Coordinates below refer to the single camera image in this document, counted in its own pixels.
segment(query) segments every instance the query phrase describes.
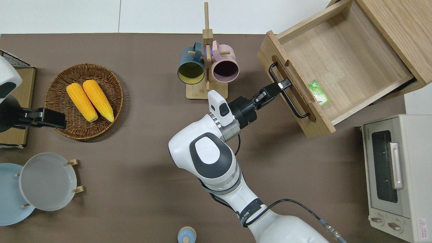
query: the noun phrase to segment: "corn cob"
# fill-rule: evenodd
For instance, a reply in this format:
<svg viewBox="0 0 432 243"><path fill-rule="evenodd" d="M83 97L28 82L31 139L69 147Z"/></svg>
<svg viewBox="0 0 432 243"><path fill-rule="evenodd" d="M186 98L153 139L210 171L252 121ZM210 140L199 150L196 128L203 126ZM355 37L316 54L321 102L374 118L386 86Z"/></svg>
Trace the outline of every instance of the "corn cob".
<svg viewBox="0 0 432 243"><path fill-rule="evenodd" d="M95 108L93 108L81 85L72 83L66 87L66 92L87 121L93 122L98 118Z"/></svg>
<svg viewBox="0 0 432 243"><path fill-rule="evenodd" d="M114 122L114 113L112 111L112 107L98 83L94 80L87 80L83 83L83 88L99 113L110 122Z"/></svg>

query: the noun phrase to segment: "wicker basket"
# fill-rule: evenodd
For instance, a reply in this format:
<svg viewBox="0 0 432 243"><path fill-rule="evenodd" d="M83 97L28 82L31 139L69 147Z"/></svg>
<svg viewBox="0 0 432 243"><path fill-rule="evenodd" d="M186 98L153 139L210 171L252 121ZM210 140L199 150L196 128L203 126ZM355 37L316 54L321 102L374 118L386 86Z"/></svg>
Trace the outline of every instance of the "wicker basket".
<svg viewBox="0 0 432 243"><path fill-rule="evenodd" d="M83 63L63 70L54 78L45 97L45 107L66 115L66 129L56 128L65 137L85 140L97 137L107 131L114 123L98 113L98 119L88 122L69 98L66 87L71 83L82 85L93 79L101 87L114 112L114 122L123 106L123 89L120 81L109 69L92 63Z"/></svg>

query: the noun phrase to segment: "oven knob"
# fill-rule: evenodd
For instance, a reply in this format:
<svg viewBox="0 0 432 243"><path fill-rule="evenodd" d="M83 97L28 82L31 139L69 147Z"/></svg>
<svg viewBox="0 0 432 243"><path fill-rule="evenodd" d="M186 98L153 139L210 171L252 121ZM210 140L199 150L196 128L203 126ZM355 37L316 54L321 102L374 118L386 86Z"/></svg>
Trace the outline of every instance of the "oven knob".
<svg viewBox="0 0 432 243"><path fill-rule="evenodd" d="M399 220L396 220L394 223L388 223L388 226L398 233L402 233L403 231L402 224Z"/></svg>
<svg viewBox="0 0 432 243"><path fill-rule="evenodd" d="M382 223L382 219L381 219L381 218L378 218L378 217L373 217L373 218L371 218L371 221L372 221L372 222L375 222L375 223Z"/></svg>
<svg viewBox="0 0 432 243"><path fill-rule="evenodd" d="M371 221L377 223L380 226L384 225L384 218L381 214L377 214L376 217L372 217Z"/></svg>

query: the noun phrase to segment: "green packet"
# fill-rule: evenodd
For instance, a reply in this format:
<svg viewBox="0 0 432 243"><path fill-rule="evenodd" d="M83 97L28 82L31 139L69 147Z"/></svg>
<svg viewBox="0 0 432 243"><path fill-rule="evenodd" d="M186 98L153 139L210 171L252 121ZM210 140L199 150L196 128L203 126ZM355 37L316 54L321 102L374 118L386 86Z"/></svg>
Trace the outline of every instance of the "green packet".
<svg viewBox="0 0 432 243"><path fill-rule="evenodd" d="M327 95L324 93L324 90L321 88L320 84L317 82L317 80L308 83L308 88L315 96L315 99L318 101L320 106L323 106L330 101Z"/></svg>

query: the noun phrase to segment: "toaster oven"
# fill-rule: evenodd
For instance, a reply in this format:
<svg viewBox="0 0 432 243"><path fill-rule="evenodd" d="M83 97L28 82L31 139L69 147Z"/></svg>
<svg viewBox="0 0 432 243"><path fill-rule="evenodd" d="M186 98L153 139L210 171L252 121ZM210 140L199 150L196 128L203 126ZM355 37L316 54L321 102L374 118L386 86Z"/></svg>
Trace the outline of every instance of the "toaster oven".
<svg viewBox="0 0 432 243"><path fill-rule="evenodd" d="M362 133L371 226L432 243L432 115L395 115Z"/></svg>

